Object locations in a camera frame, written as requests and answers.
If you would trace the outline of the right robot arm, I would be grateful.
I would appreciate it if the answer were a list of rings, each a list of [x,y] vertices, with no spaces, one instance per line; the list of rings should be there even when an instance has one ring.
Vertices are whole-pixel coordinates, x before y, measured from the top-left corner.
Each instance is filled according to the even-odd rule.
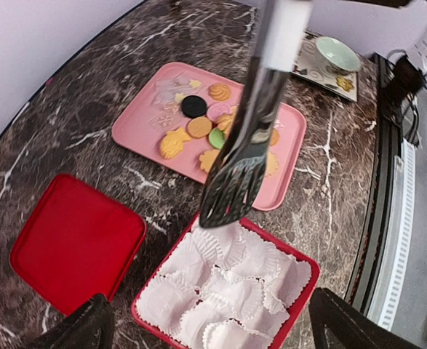
[[[419,146],[420,137],[418,128],[420,124],[420,114],[416,96],[426,85],[426,76],[421,69],[416,68],[401,49],[396,49],[394,53],[403,53],[395,64],[386,60],[386,67],[391,74],[391,79],[382,88],[381,96],[384,99],[382,107],[386,119],[398,127],[402,126],[408,111],[412,112],[412,123],[404,138],[415,147]]]

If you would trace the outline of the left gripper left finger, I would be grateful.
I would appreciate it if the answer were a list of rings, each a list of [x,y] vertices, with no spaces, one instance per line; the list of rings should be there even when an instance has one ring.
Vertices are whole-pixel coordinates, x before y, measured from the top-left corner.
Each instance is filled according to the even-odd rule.
[[[22,348],[112,348],[115,317],[104,294],[95,294],[59,324]]]

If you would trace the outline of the round tan cookie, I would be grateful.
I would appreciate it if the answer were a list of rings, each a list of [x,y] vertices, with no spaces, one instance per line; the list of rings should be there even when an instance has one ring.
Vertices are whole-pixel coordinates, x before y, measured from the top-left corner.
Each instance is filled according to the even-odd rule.
[[[206,137],[212,130],[212,122],[206,116],[191,119],[187,123],[187,132],[193,138]]]

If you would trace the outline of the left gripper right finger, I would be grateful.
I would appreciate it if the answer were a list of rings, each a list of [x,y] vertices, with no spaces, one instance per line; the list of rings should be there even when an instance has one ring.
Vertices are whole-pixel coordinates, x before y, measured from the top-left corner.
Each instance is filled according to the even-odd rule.
[[[316,348],[416,348],[378,326],[328,288],[316,288],[309,305]]]

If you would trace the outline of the metal serving tongs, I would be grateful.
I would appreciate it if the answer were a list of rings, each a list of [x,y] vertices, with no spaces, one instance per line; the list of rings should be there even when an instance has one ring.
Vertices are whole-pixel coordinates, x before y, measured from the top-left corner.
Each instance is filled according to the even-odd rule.
[[[204,185],[201,227],[228,225],[252,209],[265,177],[282,92],[312,8],[312,1],[265,1],[239,107]]]

